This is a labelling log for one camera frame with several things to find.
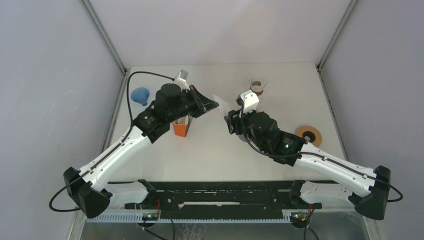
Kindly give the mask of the white paper coffee filter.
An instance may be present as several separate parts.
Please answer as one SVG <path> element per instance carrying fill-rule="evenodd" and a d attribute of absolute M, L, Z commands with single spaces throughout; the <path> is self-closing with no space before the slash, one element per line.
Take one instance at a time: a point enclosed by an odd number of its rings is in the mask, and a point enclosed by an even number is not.
<path fill-rule="evenodd" d="M 213 94 L 212 96 L 213 96 L 214 101 L 219 104 L 217 109 L 220 111 L 220 113 L 223 116 L 226 116 L 228 114 L 228 112 L 235 109 L 235 107 L 232 103 L 224 100 L 223 98 L 219 97 L 218 95 Z"/>

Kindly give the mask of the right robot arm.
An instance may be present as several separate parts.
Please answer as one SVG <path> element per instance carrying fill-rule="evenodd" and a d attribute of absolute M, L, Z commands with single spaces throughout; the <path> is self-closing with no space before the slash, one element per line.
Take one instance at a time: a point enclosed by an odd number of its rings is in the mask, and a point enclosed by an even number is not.
<path fill-rule="evenodd" d="M 379 221 L 385 218 L 391 186 L 389 168 L 356 165 L 328 154 L 304 138 L 280 130 L 277 121 L 265 112 L 231 110 L 224 120 L 229 133 L 245 137 L 255 152 L 279 164 L 327 176 L 347 191 L 343 201 L 359 214 Z"/>

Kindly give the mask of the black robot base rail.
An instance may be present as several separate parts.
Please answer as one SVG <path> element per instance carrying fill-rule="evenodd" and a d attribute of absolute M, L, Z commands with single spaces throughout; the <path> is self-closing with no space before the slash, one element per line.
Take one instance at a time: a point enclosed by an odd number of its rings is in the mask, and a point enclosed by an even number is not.
<path fill-rule="evenodd" d="M 318 213 L 349 213 L 344 203 L 306 203 L 302 180 L 183 182 L 151 181 L 146 199 L 109 208 L 101 222 L 290 223 L 314 207 Z"/>

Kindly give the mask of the orange coffee filter box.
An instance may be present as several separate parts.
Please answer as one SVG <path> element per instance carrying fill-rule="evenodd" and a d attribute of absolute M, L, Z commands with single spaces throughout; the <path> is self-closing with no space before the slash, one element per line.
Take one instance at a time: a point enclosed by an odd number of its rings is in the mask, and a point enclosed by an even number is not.
<path fill-rule="evenodd" d="M 174 134 L 176 136 L 185 138 L 191 126 L 192 119 L 193 117 L 191 115 L 187 115 L 173 121 L 172 126 L 174 130 Z"/>

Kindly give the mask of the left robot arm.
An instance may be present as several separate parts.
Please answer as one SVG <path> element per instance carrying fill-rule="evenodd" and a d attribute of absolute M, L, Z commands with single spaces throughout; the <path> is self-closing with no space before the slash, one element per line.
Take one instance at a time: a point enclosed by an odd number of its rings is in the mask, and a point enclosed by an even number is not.
<path fill-rule="evenodd" d="M 109 180 L 133 156 L 167 133 L 172 122 L 186 116 L 199 118 L 218 106 L 193 85 L 181 89 L 174 83 L 164 84 L 154 101 L 131 121 L 127 132 L 112 146 L 81 168 L 69 167 L 63 173 L 67 194 L 89 219 L 110 205 L 138 203 L 145 209 L 153 207 L 157 196 L 141 182 L 113 187 Z"/>

